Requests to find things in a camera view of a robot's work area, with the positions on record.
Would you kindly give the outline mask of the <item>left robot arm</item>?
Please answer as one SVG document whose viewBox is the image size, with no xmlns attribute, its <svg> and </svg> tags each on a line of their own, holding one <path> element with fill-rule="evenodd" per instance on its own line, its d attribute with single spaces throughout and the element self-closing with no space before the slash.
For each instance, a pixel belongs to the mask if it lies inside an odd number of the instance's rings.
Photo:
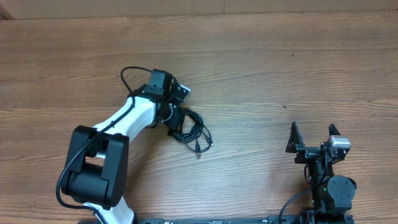
<svg viewBox="0 0 398 224">
<path fill-rule="evenodd" d="M 138 222 L 124 199 L 129 145 L 143 129 L 158 123 L 176 129 L 180 104 L 191 90 L 169 72 L 153 69 L 147 84 L 128 92 L 124 106 L 106 121 L 74 129 L 56 184 L 61 206 L 90 210 L 97 223 Z"/>
</svg>

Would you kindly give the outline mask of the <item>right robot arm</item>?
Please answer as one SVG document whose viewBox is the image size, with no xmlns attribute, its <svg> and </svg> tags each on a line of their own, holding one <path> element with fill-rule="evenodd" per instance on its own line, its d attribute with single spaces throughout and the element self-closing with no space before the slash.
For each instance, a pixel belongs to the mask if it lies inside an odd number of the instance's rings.
<svg viewBox="0 0 398 224">
<path fill-rule="evenodd" d="M 290 128 L 290 137 L 285 151 L 296 155 L 294 162 L 303 164 L 308 190 L 297 193 L 281 208 L 279 223 L 353 223 L 346 214 L 352 209 L 352 199 L 357 189 L 356 182 L 343 175 L 335 175 L 333 165 L 345 159 L 351 142 L 340 134 L 334 124 L 328 127 L 328 139 L 318 147 L 307 147 L 302 139 L 297 122 Z M 287 206 L 299 197 L 311 193 L 312 206 L 304 208 L 294 218 L 284 218 Z"/>
</svg>

